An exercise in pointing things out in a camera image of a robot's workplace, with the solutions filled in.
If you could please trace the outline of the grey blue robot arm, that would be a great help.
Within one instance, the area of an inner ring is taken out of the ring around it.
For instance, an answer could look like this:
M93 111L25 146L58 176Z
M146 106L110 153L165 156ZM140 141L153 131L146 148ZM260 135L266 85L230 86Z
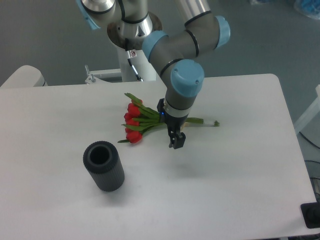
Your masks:
M205 0L177 0L184 31L169 36L156 30L145 0L79 0L77 5L94 29L117 25L118 37L125 49L142 50L167 91L157 110L165 123L170 147L183 147L181 131L200 92L204 70L195 58L225 45L231 36L223 16L213 15Z

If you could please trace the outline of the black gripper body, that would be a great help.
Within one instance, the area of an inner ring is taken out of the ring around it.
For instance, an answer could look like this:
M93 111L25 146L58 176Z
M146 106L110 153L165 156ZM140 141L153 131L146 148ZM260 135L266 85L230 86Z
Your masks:
M170 130L180 130L188 117L188 109L175 109L165 98L157 104L160 122L165 123Z

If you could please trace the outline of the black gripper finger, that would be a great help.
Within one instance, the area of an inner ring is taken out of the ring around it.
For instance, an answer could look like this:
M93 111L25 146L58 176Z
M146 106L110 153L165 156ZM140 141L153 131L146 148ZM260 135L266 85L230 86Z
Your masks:
M179 149L184 146L186 135L184 132L177 131L174 133L173 148Z
M175 145L175 131L172 129L172 128L168 128L168 135L169 135L169 138L170 138L170 143L169 143L169 147L170 148L174 148L174 145Z

